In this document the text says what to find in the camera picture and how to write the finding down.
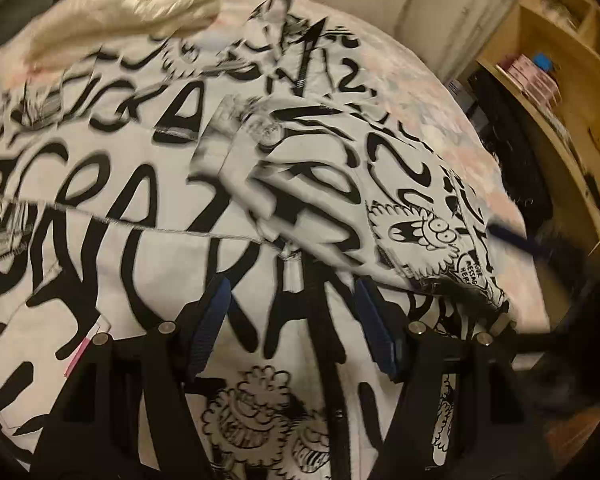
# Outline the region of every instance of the wooden shelf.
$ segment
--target wooden shelf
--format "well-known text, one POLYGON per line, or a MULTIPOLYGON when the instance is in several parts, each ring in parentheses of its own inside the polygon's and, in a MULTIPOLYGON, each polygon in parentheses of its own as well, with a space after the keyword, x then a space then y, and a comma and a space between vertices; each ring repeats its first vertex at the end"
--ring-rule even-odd
MULTIPOLYGON (((593 250, 595 245, 600 240, 600 211, 598 210, 593 198, 590 195, 589 188, 587 187, 587 183, 584 179, 582 172, 573 156, 565 147, 565 145, 560 140, 560 137, 555 133, 552 129, 551 125, 547 120, 542 116, 542 114, 536 109, 535 106, 528 101, 528 99, 520 93, 518 88, 505 76, 503 75, 493 63, 488 60, 482 58, 478 59, 478 63, 482 65, 485 69, 487 69, 491 75, 493 75, 500 83, 510 92, 510 94, 515 97, 515 99, 520 103, 520 105, 525 109, 528 116, 533 120, 533 122, 539 127, 543 136, 549 141, 552 150, 559 157, 561 164, 564 165, 566 169, 566 177, 571 179, 573 183, 573 189, 565 190, 565 182, 560 182, 562 176, 560 178, 556 178, 555 174, 560 170, 559 166, 552 162, 550 164, 550 168, 547 167, 547 163, 543 164, 542 160, 539 160, 541 167, 543 169, 543 173, 545 176, 548 176, 551 180, 557 180, 555 186, 550 185, 548 182, 548 186, 550 187, 550 192, 552 194, 552 199, 554 200, 554 216, 558 216, 556 224, 560 227, 566 227, 565 234, 569 235, 570 238, 576 238, 579 241, 579 245, 586 251, 593 250), (556 201, 558 191, 555 189, 557 186, 561 186, 562 190, 560 190, 559 194, 561 195, 560 199, 556 201), (590 226, 584 225, 582 215, 578 214, 578 204, 577 201, 573 201, 573 197, 570 201, 571 192, 576 193, 582 199, 584 203, 584 207, 586 208, 588 218, 590 219, 590 226)), ((540 150, 544 151, 544 154, 538 153, 539 146, 542 146, 542 142, 538 142, 538 139, 530 139, 532 145, 534 147, 534 151, 536 155, 540 155, 540 159, 544 159, 545 161, 550 158, 550 154, 547 153, 546 149, 540 148, 540 150)), ((600 244, 594 254, 598 253, 600 256, 600 244)))
POLYGON ((478 56, 517 102, 516 113, 532 145, 554 203, 556 230, 600 263, 600 7, 595 0, 519 0, 478 56), (567 129, 563 141, 507 75, 496 67, 520 55, 544 54, 562 101, 552 112, 567 129))

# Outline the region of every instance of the printed cotton fabric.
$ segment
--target printed cotton fabric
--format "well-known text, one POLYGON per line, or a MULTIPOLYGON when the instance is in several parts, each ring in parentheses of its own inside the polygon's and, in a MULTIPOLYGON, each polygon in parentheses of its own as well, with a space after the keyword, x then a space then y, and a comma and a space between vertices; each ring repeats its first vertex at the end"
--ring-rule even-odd
MULTIPOLYGON (((414 284, 508 308, 474 190, 383 110, 358 38, 291 4, 267 0, 220 49, 136 38, 0 96, 0 438, 23 465, 95 333, 173 320, 218 272, 235 301, 186 391, 232 479, 368 476, 401 385, 368 352, 355 276, 454 337, 473 325, 414 284)), ((139 449, 155 466, 142 424, 139 449)))

